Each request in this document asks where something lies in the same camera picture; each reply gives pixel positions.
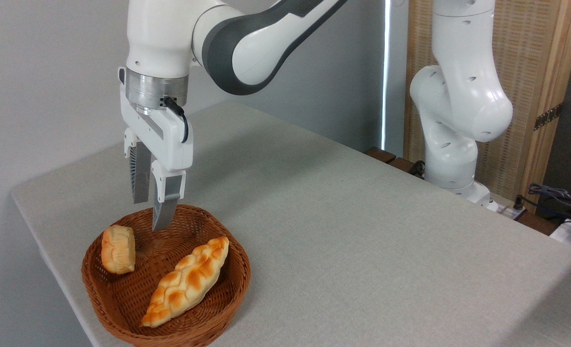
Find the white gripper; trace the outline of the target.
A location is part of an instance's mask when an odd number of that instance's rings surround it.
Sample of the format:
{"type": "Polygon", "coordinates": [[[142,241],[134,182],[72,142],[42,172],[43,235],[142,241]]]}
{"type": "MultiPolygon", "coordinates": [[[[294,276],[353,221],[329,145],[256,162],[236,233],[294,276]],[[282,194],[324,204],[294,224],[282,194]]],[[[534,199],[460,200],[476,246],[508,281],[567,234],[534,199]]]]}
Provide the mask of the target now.
{"type": "Polygon", "coordinates": [[[158,78],[120,67],[118,78],[133,203],[149,199],[150,169],[155,180],[153,230],[168,228],[184,197],[186,169],[193,161],[193,134],[182,106],[189,78],[158,78]],[[151,154],[157,160],[151,164],[151,154]]]}

